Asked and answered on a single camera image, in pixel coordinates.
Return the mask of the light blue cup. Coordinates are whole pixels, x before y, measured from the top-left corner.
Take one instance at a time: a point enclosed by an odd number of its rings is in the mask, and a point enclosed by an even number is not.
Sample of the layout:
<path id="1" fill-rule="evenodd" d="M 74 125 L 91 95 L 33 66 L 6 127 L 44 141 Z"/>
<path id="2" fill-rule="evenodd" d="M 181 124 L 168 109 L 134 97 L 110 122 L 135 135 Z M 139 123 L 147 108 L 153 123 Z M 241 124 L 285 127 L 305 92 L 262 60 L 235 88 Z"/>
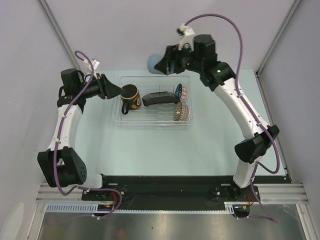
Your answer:
<path id="1" fill-rule="evenodd" d="M 150 55 L 146 66 L 148 72 L 151 74 L 172 75 L 175 73 L 175 64 L 173 58 L 160 54 Z"/>

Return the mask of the black skull mug red inside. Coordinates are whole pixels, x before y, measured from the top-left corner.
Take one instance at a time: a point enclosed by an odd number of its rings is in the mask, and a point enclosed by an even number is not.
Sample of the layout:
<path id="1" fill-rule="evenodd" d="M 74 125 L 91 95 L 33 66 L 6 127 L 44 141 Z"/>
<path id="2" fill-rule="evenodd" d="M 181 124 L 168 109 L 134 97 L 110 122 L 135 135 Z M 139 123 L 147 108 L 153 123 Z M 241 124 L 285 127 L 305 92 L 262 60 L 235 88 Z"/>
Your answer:
<path id="1" fill-rule="evenodd" d="M 138 88 L 133 84 L 127 84 L 122 87 L 125 92 L 120 95 L 122 100 L 121 113 L 127 115 L 129 111 L 135 111 L 140 108 L 142 100 Z"/>

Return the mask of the black yellow square plate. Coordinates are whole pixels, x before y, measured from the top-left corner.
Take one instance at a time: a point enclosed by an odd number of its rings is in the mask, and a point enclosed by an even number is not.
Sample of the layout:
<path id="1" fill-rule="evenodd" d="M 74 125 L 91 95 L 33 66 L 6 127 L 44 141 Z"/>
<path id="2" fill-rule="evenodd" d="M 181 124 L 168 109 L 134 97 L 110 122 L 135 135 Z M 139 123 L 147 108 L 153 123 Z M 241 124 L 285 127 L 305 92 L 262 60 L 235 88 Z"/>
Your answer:
<path id="1" fill-rule="evenodd" d="M 144 95 L 142 97 L 142 102 L 145 107 L 149 107 L 158 104 L 177 104 L 178 102 L 180 102 L 180 99 L 177 98 L 173 92 L 161 91 Z"/>

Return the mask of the brown lattice pattern bowl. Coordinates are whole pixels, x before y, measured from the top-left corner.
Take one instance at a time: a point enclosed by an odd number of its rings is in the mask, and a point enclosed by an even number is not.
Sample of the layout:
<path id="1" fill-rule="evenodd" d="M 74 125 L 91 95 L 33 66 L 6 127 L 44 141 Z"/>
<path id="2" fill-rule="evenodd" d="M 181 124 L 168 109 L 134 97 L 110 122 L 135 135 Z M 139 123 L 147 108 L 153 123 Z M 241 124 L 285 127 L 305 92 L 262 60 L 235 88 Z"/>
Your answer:
<path id="1" fill-rule="evenodd" d="M 190 115 L 189 106 L 185 102 L 178 102 L 174 110 L 174 121 L 185 122 Z"/>

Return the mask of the blue triangle pattern bowl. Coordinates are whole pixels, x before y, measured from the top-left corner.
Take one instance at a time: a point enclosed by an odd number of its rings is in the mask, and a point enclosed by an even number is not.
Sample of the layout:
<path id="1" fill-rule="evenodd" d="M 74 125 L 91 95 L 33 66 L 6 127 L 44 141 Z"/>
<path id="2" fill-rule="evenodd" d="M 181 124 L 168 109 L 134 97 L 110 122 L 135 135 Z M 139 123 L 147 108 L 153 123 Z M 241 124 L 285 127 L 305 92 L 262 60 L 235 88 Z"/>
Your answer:
<path id="1" fill-rule="evenodd" d="M 189 90 L 187 86 L 179 83 L 175 89 L 174 96 L 181 102 L 186 102 L 189 97 Z"/>

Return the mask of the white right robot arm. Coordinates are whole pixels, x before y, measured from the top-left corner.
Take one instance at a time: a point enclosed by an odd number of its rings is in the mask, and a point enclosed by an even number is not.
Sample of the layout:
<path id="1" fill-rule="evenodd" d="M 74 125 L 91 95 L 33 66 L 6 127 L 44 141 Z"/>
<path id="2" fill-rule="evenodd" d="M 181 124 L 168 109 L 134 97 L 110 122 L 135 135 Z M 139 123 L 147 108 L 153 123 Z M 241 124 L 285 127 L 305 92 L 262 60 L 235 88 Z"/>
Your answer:
<path id="1" fill-rule="evenodd" d="M 199 74 L 204 86 L 215 93 L 235 118 L 244 140 L 234 150 L 238 164 L 230 188 L 231 196 L 242 201 L 249 194 L 255 167 L 275 142 L 280 130 L 258 116 L 236 81 L 237 75 L 228 63 L 218 60 L 215 40 L 209 34 L 192 37 L 183 46 L 168 45 L 163 55 L 152 54 L 147 60 L 152 74 L 179 74 L 185 70 Z"/>

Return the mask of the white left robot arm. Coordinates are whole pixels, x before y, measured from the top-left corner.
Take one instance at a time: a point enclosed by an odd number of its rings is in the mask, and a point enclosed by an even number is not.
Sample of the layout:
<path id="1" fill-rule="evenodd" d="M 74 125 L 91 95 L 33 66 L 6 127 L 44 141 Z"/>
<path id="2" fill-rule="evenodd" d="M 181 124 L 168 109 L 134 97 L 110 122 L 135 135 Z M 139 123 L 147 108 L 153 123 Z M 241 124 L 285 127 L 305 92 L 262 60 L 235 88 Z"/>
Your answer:
<path id="1" fill-rule="evenodd" d="M 47 150 L 37 155 L 38 164 L 51 188 L 93 188 L 93 194 L 105 200 L 110 196 L 111 188 L 103 183 L 101 174 L 88 172 L 75 151 L 77 128 L 87 99 L 95 96 L 112 99 L 125 90 L 111 83 L 105 74 L 94 75 L 90 82 L 86 82 L 85 75 L 75 68 L 63 70 L 60 74 L 63 85 L 58 93 L 58 121 Z"/>

